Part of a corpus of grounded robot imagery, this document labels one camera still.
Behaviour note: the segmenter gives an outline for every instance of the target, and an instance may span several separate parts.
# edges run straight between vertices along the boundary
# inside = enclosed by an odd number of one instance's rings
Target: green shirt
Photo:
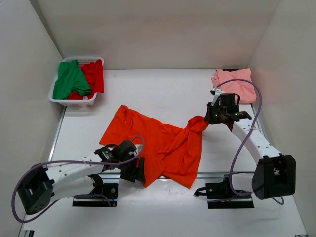
[[[78,92],[81,96],[91,94],[90,85],[86,81],[77,60],[70,63],[60,63],[53,99],[67,99],[73,91]]]

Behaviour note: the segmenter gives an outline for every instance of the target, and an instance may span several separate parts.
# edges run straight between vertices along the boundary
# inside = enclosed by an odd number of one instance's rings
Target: clothing
[[[80,67],[86,81],[89,83],[91,87],[91,94],[87,97],[91,99],[96,92],[103,93],[104,86],[103,86],[103,65],[102,61],[99,59],[98,61],[91,62],[89,64],[85,64]],[[69,100],[82,100],[83,96],[81,96],[78,92],[72,92],[68,97]]]
[[[214,87],[232,79],[244,79],[251,81],[251,70],[249,68],[232,72],[222,71],[220,69],[216,69],[215,71],[215,75],[212,77]],[[244,81],[232,81],[222,85],[220,88],[226,93],[238,94],[240,96],[240,103],[242,104],[254,103],[257,98],[253,86]]]
[[[190,187],[198,173],[202,154],[202,132],[208,124],[202,116],[195,116],[181,129],[142,115],[122,105],[101,138],[100,144],[120,144],[135,136],[142,136],[145,148],[145,187],[160,175]]]
[[[58,79],[53,91],[53,99],[67,99],[72,91],[77,92],[81,96],[91,93],[91,88],[85,80],[77,60],[71,61],[70,63],[60,63]]]

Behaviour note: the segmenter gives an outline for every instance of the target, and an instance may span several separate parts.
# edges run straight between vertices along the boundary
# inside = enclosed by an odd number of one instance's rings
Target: orange t-shirt
[[[202,133],[208,124],[202,116],[195,116],[181,129],[121,105],[100,144],[120,144],[135,136],[142,136],[145,148],[141,157],[145,158],[145,187],[160,175],[190,188],[198,173],[202,155]]]

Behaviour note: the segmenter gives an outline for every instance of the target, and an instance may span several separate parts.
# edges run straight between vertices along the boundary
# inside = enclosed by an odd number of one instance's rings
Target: pink cloth
[[[213,86],[217,87],[219,84],[232,80],[244,79],[251,81],[251,70],[249,68],[236,70],[232,72],[222,71],[216,69],[215,75],[212,77]],[[235,93],[240,95],[240,103],[250,104],[256,101],[256,93],[253,86],[244,81],[232,81],[220,87],[226,93]]]

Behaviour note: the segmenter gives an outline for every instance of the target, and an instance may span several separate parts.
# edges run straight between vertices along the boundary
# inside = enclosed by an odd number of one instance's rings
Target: basket
[[[73,60],[77,60],[79,66],[84,65],[84,64],[88,64],[91,62],[96,62],[97,60],[101,60],[102,61],[102,65],[104,65],[104,60],[101,57],[93,57],[93,56],[78,56],[78,57],[68,57],[65,58],[62,62],[71,62]],[[93,97],[91,99],[87,99],[87,100],[55,100],[53,99],[53,91],[54,91],[54,86],[55,86],[55,82],[58,79],[58,75],[56,74],[53,83],[50,87],[50,91],[49,91],[49,100],[51,102],[57,102],[63,106],[91,106],[94,104],[94,100],[97,97],[97,93],[95,93],[93,95]]]

